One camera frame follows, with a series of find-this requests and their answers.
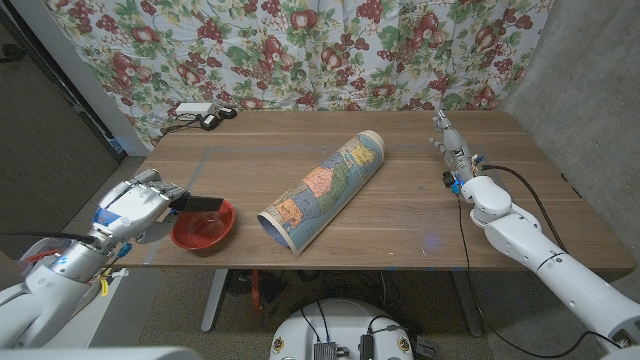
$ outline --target curtain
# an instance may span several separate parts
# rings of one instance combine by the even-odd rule
[[[182,102],[492,110],[553,0],[44,0],[151,149]]]

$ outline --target yellow cable tie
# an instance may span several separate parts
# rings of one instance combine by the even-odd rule
[[[100,284],[102,285],[102,296],[107,296],[109,294],[109,283],[107,282],[107,278],[100,276]]]

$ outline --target table leg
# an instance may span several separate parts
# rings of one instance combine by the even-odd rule
[[[476,304],[473,301],[471,287],[467,281],[467,274],[463,271],[454,271],[451,275],[453,277],[453,283],[456,286],[456,290],[458,291],[458,299],[460,299],[460,305],[462,306],[462,311],[464,312],[464,316],[467,320],[469,333],[475,337],[483,336],[484,330],[482,329],[482,320],[480,320],[480,314],[478,313]]]
[[[211,290],[209,290],[207,307],[204,309],[204,316],[202,317],[202,324],[200,325],[200,330],[204,332],[211,331],[216,322],[216,315],[218,314],[218,308],[220,307],[224,291],[224,283],[227,280],[227,272],[229,272],[229,269],[216,269],[216,272],[213,274],[213,282],[211,283]]]

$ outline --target door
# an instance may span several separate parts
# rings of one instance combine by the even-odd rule
[[[0,62],[0,99],[0,233],[60,231],[118,163],[29,56]],[[12,258],[30,245],[0,236]]]

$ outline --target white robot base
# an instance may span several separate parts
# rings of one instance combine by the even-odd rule
[[[325,299],[309,304],[280,325],[273,336],[269,359],[361,359],[361,336],[367,334],[371,321],[381,315],[386,316],[377,307],[359,300]],[[312,326],[318,333],[319,342]],[[371,323],[371,330],[374,332],[372,360],[413,359],[409,336],[403,328],[396,328],[397,326],[398,323],[385,317],[377,318]],[[336,354],[332,348],[341,350]]]

